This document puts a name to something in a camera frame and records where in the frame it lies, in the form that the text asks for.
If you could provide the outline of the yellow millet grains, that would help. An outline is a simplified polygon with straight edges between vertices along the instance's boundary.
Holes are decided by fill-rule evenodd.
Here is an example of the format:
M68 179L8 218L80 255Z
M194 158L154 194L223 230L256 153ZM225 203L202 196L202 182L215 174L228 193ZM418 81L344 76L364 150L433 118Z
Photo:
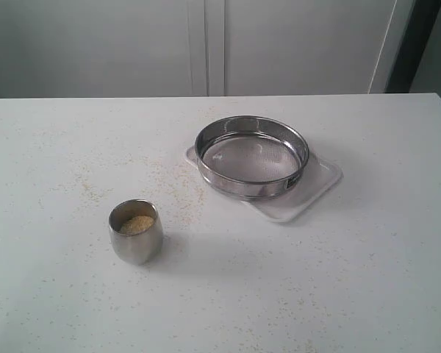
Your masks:
M119 230L121 234L132 236L141 232L145 232L152 227L154 219L147 215L137 215L124 222Z

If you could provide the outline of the white cabinet doors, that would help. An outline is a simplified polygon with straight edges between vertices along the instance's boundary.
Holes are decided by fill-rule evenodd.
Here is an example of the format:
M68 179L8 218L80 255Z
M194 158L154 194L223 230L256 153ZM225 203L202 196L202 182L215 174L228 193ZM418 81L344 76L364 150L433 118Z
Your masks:
M0 1L0 98L381 93L412 1Z

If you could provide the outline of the stainless steel cup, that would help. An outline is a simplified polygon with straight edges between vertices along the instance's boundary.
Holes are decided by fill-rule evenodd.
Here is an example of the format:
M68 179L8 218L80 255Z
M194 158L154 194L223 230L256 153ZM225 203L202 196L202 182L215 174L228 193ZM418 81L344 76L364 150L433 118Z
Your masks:
M144 216L153 223L137 232L123 232L123 225L133 218ZM132 265L142 265L153 259L161 250L163 230L154 204L144 199L124 201L113 208L108 218L112 248L117 256Z

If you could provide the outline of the white plastic tray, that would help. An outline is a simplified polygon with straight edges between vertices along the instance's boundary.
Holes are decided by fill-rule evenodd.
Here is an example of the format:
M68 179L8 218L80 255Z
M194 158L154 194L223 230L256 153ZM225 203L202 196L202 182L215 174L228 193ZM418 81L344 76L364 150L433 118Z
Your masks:
M242 142L238 147L212 148L206 153L207 161L215 166L226 162L227 171L235 176L246 171L249 177L258 172L271 172L274 177L292 171L295 158L285 147L261 147L259 143ZM285 194L270 200L242 203L271 222L287 223L302 214L308 206L333 188L342 178L341 168L316 154L310 154L309 162L298 184Z

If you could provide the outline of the round stainless steel sieve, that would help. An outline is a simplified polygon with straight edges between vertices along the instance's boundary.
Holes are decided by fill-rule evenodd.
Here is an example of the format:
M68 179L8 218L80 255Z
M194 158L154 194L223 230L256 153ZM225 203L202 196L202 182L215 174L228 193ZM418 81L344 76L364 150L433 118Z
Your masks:
M196 165L216 191L242 201L274 199L294 188L309 162L304 137L280 121L238 115L197 135Z

